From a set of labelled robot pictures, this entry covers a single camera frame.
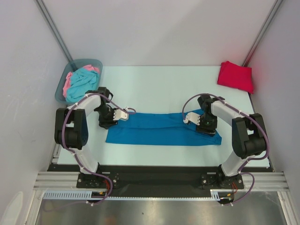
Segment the dark blue t shirt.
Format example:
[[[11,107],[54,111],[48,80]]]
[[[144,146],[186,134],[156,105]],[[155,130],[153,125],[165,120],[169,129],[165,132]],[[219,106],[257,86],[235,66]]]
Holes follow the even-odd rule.
[[[106,143],[162,146],[220,145],[222,137],[196,131],[196,124],[183,122],[180,112],[136,113],[108,129]]]

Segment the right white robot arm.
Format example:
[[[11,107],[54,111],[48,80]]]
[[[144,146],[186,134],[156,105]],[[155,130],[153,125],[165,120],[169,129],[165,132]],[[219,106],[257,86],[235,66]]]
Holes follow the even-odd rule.
[[[228,188],[239,179],[238,174],[249,160],[268,151],[268,137],[263,117],[258,113],[246,114],[221,97],[204,94],[197,101],[203,110],[199,124],[196,125],[198,133],[214,136],[218,118],[231,126],[232,153],[224,163],[219,165],[215,180],[211,183],[221,188]]]

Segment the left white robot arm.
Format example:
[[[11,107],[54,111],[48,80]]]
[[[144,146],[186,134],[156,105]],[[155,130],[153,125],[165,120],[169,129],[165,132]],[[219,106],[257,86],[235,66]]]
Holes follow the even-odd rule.
[[[57,109],[55,116],[55,142],[74,156],[80,172],[89,174],[87,182],[95,188],[103,184],[104,178],[97,172],[98,161],[87,144],[87,116],[97,112],[99,118],[96,124],[104,129],[117,125],[118,122],[113,119],[117,109],[108,104],[112,98],[113,94],[106,87],[89,90],[80,101],[67,108]]]

